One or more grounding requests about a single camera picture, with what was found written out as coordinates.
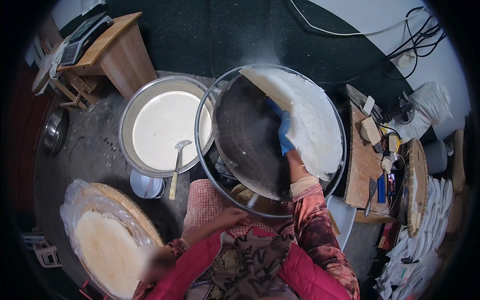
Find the smartphone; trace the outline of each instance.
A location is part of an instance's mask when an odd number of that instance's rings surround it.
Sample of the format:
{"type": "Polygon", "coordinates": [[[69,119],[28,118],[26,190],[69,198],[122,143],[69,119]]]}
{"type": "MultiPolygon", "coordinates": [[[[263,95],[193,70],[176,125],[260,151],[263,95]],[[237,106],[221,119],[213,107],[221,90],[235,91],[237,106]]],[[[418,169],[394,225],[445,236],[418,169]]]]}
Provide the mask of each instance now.
{"type": "Polygon", "coordinates": [[[387,175],[387,195],[395,195],[395,174],[390,173],[387,175]]]}

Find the digital scale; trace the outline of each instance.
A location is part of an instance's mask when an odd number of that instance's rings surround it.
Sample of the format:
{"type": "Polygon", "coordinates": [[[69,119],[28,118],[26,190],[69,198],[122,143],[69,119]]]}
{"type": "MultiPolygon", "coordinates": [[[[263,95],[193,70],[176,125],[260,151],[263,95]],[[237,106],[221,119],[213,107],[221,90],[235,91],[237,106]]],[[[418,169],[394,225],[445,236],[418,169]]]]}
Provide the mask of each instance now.
{"type": "Polygon", "coordinates": [[[113,25],[112,18],[104,16],[104,14],[105,12],[102,12],[85,20],[70,35],[68,45],[63,49],[60,65],[71,66],[76,64],[93,42],[113,25]]]}

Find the cutting board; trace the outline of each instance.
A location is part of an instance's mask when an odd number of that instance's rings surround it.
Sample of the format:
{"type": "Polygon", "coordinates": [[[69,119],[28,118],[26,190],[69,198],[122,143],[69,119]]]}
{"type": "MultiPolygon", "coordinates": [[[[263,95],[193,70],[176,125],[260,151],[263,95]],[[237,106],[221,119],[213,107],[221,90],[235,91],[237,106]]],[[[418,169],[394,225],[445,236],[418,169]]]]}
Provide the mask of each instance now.
{"type": "MultiPolygon", "coordinates": [[[[348,161],[345,203],[364,209],[369,199],[370,177],[375,181],[383,174],[382,154],[375,153],[372,144],[360,136],[361,122],[365,116],[356,106],[350,104],[350,157],[348,161]]],[[[378,203],[378,191],[372,198],[370,211],[382,212],[387,203],[378,203]]]]}

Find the blue rubber glove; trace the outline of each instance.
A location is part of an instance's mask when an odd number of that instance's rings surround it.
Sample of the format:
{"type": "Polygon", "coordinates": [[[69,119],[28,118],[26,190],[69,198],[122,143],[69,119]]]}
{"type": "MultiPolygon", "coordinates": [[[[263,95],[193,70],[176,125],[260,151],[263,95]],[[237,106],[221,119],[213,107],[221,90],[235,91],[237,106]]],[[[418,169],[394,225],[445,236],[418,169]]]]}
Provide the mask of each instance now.
{"type": "Polygon", "coordinates": [[[273,109],[273,111],[282,118],[282,123],[278,128],[278,139],[280,140],[280,147],[282,149],[282,155],[285,156],[290,150],[295,149],[295,147],[290,143],[290,141],[285,136],[290,129],[290,113],[288,111],[282,111],[282,109],[278,106],[275,101],[268,98],[267,104],[273,109]]]}

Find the round bamboo tray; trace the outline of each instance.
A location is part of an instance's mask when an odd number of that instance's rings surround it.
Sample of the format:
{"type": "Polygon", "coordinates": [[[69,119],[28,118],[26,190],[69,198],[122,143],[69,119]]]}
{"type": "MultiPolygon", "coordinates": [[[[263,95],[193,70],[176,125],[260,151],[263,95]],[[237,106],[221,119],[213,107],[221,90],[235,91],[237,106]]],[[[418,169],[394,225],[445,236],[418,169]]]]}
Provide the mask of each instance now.
{"type": "MultiPolygon", "coordinates": [[[[158,234],[157,230],[153,226],[150,219],[145,215],[142,209],[137,205],[137,203],[133,202],[127,195],[120,192],[117,189],[112,188],[109,185],[103,183],[91,183],[91,185],[97,187],[101,192],[103,192],[106,196],[108,196],[113,201],[120,204],[126,212],[128,212],[137,222],[138,224],[146,231],[150,239],[153,241],[155,245],[164,246],[165,243],[163,242],[161,236],[158,234]]],[[[96,285],[102,289],[104,293],[106,293],[110,298],[115,300],[120,300],[117,296],[111,294],[101,282],[97,280],[95,276],[90,272],[90,269],[86,266],[83,260],[80,260],[80,263],[84,267],[85,271],[88,273],[90,278],[96,283],[96,285]]]]}
{"type": "Polygon", "coordinates": [[[428,202],[427,160],[419,139],[412,139],[408,150],[408,236],[414,238],[425,217],[428,202]]]}

